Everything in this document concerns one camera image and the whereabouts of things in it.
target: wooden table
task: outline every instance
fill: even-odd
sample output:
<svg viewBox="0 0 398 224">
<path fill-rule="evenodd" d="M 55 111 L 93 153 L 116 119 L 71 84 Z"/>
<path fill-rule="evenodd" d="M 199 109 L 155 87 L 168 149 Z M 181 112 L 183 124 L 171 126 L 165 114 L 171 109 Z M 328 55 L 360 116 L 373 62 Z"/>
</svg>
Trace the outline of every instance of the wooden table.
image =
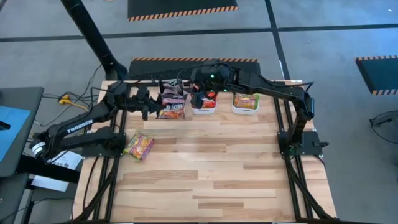
<svg viewBox="0 0 398 224">
<path fill-rule="evenodd" d="M 112 82 L 103 82 L 105 88 Z M 149 88 L 157 96 L 158 88 Z M 144 161 L 130 155 L 120 159 L 112 222 L 259 222 L 294 220 L 287 173 L 279 154 L 279 130 L 274 100 L 260 97 L 256 114 L 231 111 L 232 94 L 220 93 L 215 114 L 193 115 L 189 99 L 186 120 L 141 120 L 141 112 L 127 113 L 127 138 L 136 130 L 155 138 Z M 282 110 L 285 127 L 286 116 Z M 96 123 L 97 129 L 107 123 Z M 306 129 L 312 129 L 309 122 Z M 309 191 L 327 213 L 335 216 L 325 169 L 313 156 L 302 156 Z M 73 212 L 81 213 L 93 158 L 81 170 Z M 102 158 L 88 189 L 87 203 L 98 188 Z M 297 189 L 302 216 L 305 207 Z M 104 217 L 108 194 L 103 197 Z"/>
</svg>

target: concrete floor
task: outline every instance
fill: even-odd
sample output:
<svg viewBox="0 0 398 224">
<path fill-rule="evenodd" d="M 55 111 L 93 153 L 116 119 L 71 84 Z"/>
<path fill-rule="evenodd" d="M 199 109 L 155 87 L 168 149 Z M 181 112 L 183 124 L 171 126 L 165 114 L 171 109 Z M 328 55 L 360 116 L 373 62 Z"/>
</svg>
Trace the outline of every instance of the concrete floor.
<svg viewBox="0 0 398 224">
<path fill-rule="evenodd" d="M 263 0 L 238 0 L 239 10 L 154 21 L 127 22 L 127 1 L 85 0 L 104 34 L 197 29 L 270 27 Z M 278 27 L 398 24 L 398 2 L 389 0 L 271 0 Z M 0 38 L 80 34 L 59 1 L 7 0 L 0 12 Z M 281 32 L 292 79 L 315 81 L 315 126 L 325 148 L 325 163 L 338 216 L 358 222 L 398 220 L 398 149 L 379 139 L 368 119 L 396 109 L 396 96 L 372 96 L 355 57 L 395 55 L 398 29 Z M 271 32 L 107 39 L 125 66 L 132 57 L 258 58 L 262 74 L 281 79 Z M 43 86 L 46 93 L 82 93 L 98 60 L 84 40 L 0 43 L 0 87 Z M 99 70 L 93 86 L 104 73 Z M 65 107 L 42 100 L 36 120 L 49 122 Z M 69 109 L 58 121 L 81 113 Z M 34 125 L 32 131 L 40 127 Z M 396 129 L 380 130 L 398 141 Z M 68 201 L 43 202 L 31 223 L 63 222 Z"/>
</svg>

